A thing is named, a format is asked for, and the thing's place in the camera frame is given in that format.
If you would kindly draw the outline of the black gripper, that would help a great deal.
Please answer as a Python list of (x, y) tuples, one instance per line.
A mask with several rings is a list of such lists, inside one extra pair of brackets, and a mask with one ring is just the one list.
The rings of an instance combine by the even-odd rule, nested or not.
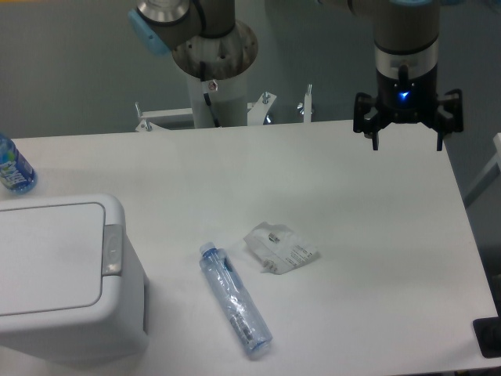
[(423, 123), (437, 133), (436, 150), (442, 151), (447, 135), (464, 130), (463, 92), (453, 89), (439, 97), (437, 75), (433, 67), (402, 89), (398, 80), (377, 71), (377, 97), (364, 92), (355, 96), (353, 132), (363, 133), (379, 150), (379, 131), (390, 123)]

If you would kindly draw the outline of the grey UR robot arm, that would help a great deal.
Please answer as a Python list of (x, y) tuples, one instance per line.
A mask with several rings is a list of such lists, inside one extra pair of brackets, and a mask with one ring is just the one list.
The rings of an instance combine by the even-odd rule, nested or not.
[[(355, 97), (353, 130), (379, 146), (390, 124), (423, 124), (438, 141), (463, 131), (459, 89), (437, 94), (440, 4), (437, 1), (338, 1), (336, 7), (373, 25), (377, 95)], [(247, 123), (247, 103), (229, 92), (258, 54), (254, 32), (232, 1), (139, 1), (128, 12), (138, 39), (155, 55), (172, 55), (195, 82), (198, 128)]]

